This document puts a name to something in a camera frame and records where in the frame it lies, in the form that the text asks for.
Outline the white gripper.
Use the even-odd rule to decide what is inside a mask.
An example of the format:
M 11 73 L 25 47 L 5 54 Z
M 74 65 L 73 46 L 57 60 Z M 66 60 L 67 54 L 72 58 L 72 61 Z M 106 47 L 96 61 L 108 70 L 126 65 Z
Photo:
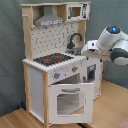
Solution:
M 90 40 L 88 41 L 85 46 L 81 50 L 81 54 L 86 57 L 98 57 L 99 49 L 96 46 L 96 40 Z

